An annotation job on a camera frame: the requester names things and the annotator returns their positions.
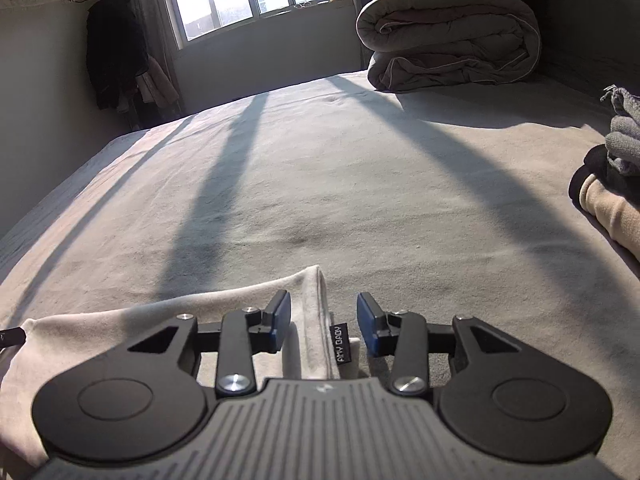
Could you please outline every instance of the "black cloth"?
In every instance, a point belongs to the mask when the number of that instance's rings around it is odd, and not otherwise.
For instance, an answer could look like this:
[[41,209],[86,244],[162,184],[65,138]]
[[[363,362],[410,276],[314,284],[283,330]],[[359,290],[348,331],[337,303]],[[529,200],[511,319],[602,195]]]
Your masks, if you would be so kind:
[[140,127],[142,129],[147,130],[149,128],[153,128],[162,124],[163,120],[156,103],[145,103],[142,100],[142,95],[140,95],[140,92],[134,94],[131,98],[131,101],[134,108],[136,109],[138,122],[140,123]]
[[591,173],[613,193],[624,196],[630,202],[640,203],[640,176],[620,175],[607,161],[607,147],[604,144],[589,150],[584,157],[584,166],[571,179],[569,196],[574,202],[579,203],[580,188]]
[[142,27],[129,0],[100,0],[86,20],[86,67],[98,108],[116,108],[120,92],[136,91],[136,76],[149,69]]
[[582,184],[584,184],[584,181],[587,180],[590,174],[591,170],[589,168],[581,166],[578,171],[574,173],[569,183],[569,197],[579,208],[582,208],[582,206],[580,206],[580,190],[582,189]]

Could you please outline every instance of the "folded clothes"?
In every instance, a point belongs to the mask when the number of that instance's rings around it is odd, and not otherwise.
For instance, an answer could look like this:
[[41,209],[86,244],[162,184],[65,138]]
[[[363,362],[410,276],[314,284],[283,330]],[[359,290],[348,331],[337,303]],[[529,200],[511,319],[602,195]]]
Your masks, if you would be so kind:
[[584,157],[584,165],[607,189],[640,204],[640,176],[625,176],[613,168],[608,161],[607,147],[604,144],[589,150]]
[[617,115],[631,117],[640,124],[640,97],[631,95],[625,88],[615,85],[606,87],[601,101],[611,98],[611,104]]
[[596,217],[612,240],[640,261],[640,210],[622,195],[604,187],[594,174],[582,183],[580,207]]
[[611,120],[611,131],[640,140],[640,124],[636,123],[633,117],[616,115]]
[[607,154],[609,164],[622,176],[640,176],[640,168],[634,163],[624,160],[618,156]]
[[611,132],[604,138],[604,145],[609,152],[609,158],[619,157],[640,168],[640,140],[620,132]]

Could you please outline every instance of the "fabric label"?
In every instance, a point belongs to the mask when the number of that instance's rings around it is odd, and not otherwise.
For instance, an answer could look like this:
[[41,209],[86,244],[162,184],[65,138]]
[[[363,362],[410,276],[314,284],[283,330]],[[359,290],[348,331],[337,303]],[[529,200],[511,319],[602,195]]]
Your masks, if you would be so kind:
[[349,332],[346,323],[340,323],[329,327],[331,341],[334,343],[335,360],[339,365],[351,362],[351,347],[349,346]]

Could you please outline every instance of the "hanging jacket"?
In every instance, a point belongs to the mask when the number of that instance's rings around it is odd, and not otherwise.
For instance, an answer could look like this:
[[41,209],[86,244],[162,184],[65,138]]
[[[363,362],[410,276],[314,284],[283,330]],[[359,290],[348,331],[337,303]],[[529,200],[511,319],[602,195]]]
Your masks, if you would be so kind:
[[129,0],[100,0],[86,20],[86,67],[98,108],[117,108],[121,92],[136,89],[149,69],[145,35]]

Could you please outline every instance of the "white bed sheet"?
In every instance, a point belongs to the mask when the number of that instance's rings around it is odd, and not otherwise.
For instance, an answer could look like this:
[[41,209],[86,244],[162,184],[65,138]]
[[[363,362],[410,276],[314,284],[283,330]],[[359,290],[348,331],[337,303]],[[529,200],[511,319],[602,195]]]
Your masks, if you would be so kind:
[[594,377],[614,403],[600,457],[636,480],[638,268],[566,193],[608,125],[547,79],[396,96],[357,73],[129,134],[0,240],[0,326],[320,264],[351,335],[369,290],[432,322],[480,317]]

